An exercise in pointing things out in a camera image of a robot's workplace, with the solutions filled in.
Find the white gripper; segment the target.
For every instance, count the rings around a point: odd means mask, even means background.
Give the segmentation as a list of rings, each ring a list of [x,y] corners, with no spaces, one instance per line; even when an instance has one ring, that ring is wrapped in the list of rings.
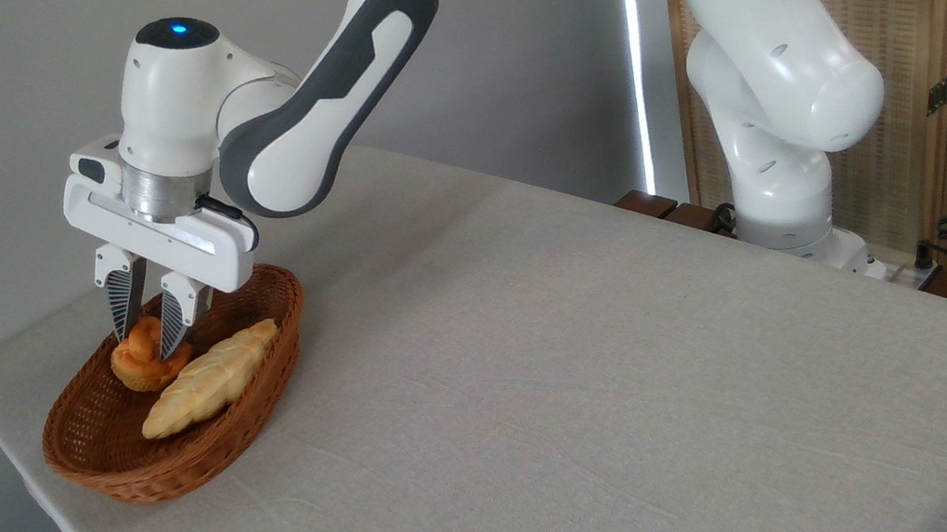
[[[141,316],[145,258],[173,270],[160,282],[159,356],[166,362],[212,305],[213,288],[235,291],[251,277],[257,229],[206,208],[169,223],[136,217],[121,195],[127,163],[110,148],[119,139],[104,136],[71,154],[64,217],[73,227],[112,243],[95,251],[94,279],[106,293],[120,343]]]

